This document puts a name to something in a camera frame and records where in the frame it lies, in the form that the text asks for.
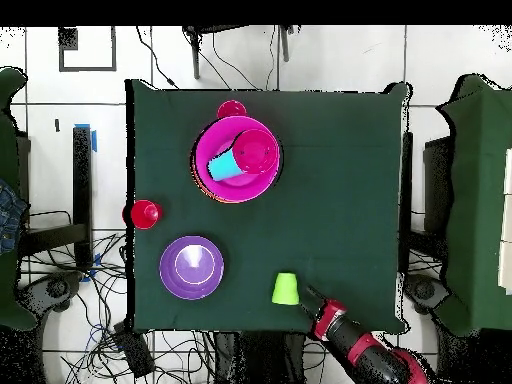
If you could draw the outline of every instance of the blue cup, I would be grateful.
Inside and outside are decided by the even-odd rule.
[[[244,173],[235,161],[232,148],[208,162],[208,171],[213,181],[222,181]]]

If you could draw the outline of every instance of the red cup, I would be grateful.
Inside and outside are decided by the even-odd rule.
[[[227,116],[247,116],[245,106],[236,100],[228,100],[220,105],[217,110],[217,118],[225,118]]]
[[[130,216],[136,228],[147,230],[162,217],[162,207],[149,200],[137,200],[133,204]]]

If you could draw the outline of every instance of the green cup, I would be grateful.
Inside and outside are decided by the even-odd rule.
[[[279,305],[298,305],[299,292],[297,291],[297,276],[291,272],[277,274],[272,303]]]

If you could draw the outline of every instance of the purple bowl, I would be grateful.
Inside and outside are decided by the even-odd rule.
[[[224,261],[217,246],[200,236],[173,241],[160,259],[164,286],[181,299],[196,300],[211,294],[219,285]]]

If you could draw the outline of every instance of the dark green tablecloth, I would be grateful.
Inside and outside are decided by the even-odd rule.
[[[135,232],[137,329],[307,331],[297,306],[271,303],[280,271],[345,303],[369,329],[402,331],[395,318],[402,102],[387,94],[162,91],[132,81],[136,199],[163,206]],[[280,140],[278,183],[242,204],[221,204],[192,180],[189,153],[219,105],[241,101]],[[210,296],[187,301],[160,281],[162,252],[183,235],[212,240],[225,260]]]

